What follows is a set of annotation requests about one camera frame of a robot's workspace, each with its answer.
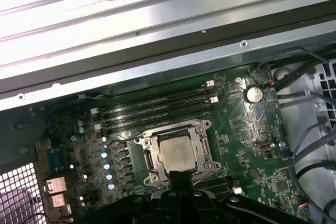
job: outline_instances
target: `integrated circuit chip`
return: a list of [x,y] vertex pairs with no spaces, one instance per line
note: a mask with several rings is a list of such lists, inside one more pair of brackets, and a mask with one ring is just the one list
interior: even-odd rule
[[171,138],[160,143],[161,161],[167,173],[183,172],[196,167],[193,145],[188,136]]
[[287,183],[286,181],[282,180],[282,181],[278,181],[277,182],[277,189],[278,191],[283,191],[287,189]]

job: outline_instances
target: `metal side panel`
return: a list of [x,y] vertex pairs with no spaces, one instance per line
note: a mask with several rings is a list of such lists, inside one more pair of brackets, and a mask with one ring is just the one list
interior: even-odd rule
[[2,0],[0,78],[329,0]]
[[22,90],[16,91],[11,97],[0,100],[0,111],[30,104],[41,106],[34,103],[44,101],[50,105],[55,98],[76,93],[100,92],[105,89],[111,90],[114,94],[131,92],[260,61],[275,52],[295,46],[316,50],[335,41],[336,20],[333,20],[66,84],[54,82],[47,88],[40,88],[37,91],[26,93]]

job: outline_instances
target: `red wire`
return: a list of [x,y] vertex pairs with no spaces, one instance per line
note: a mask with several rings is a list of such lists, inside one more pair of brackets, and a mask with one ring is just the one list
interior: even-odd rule
[[302,208],[302,207],[308,207],[308,204],[304,203],[304,204],[302,204],[302,205],[299,206],[299,208]]

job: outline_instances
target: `aluminum rail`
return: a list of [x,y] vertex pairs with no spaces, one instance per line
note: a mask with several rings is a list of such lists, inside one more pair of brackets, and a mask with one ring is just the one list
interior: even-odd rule
[[0,79],[328,0],[1,0]]

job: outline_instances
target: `screw hole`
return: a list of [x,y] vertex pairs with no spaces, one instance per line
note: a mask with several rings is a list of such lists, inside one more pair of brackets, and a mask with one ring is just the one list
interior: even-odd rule
[[247,40],[243,40],[242,42],[240,42],[240,46],[241,47],[247,47],[248,45],[248,41]]

